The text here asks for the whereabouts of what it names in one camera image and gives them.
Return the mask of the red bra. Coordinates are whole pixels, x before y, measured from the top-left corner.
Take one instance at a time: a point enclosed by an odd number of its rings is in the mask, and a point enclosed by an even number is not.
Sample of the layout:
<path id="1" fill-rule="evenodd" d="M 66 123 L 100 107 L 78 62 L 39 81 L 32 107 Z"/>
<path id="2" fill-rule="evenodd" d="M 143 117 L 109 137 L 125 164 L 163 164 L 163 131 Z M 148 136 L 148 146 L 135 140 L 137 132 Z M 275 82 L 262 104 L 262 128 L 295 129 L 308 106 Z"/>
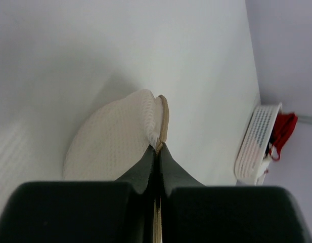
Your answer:
<path id="1" fill-rule="evenodd" d="M 282 148 L 293 134 L 297 122 L 295 113 L 278 113 L 265 151 L 273 161 L 280 160 Z"/>

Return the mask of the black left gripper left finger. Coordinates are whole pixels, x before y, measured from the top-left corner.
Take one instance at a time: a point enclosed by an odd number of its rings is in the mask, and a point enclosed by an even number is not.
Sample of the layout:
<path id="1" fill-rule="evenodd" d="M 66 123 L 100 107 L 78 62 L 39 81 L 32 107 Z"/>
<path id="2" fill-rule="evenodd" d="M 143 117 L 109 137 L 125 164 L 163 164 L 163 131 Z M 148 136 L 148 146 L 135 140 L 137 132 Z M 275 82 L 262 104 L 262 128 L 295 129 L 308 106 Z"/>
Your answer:
<path id="1" fill-rule="evenodd" d="M 0 217 L 0 242 L 152 242 L 155 150 L 115 181 L 27 182 Z"/>

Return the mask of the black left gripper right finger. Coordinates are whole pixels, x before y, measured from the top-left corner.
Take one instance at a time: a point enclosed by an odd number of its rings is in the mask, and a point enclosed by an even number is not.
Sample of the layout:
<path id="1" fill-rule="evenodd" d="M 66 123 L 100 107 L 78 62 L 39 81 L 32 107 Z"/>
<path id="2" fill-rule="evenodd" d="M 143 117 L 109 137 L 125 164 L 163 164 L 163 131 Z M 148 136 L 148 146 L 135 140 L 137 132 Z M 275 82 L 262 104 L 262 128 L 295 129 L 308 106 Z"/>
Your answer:
<path id="1" fill-rule="evenodd" d="M 312 242 L 295 197 L 284 188 L 205 186 L 166 146 L 159 169 L 164 242 Z"/>

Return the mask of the cream mesh laundry bag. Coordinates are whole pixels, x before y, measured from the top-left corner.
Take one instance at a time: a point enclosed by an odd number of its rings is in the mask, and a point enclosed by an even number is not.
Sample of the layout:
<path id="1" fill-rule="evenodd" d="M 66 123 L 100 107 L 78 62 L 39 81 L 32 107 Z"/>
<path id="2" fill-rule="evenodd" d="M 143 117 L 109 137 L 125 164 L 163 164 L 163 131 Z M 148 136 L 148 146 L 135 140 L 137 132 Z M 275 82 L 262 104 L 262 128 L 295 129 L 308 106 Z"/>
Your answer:
<path id="1" fill-rule="evenodd" d="M 136 91 L 95 111 L 79 128 L 63 166 L 66 181 L 115 181 L 132 168 L 148 147 L 155 150 L 153 169 L 153 240 L 161 242 L 159 153 L 169 123 L 167 99 Z"/>

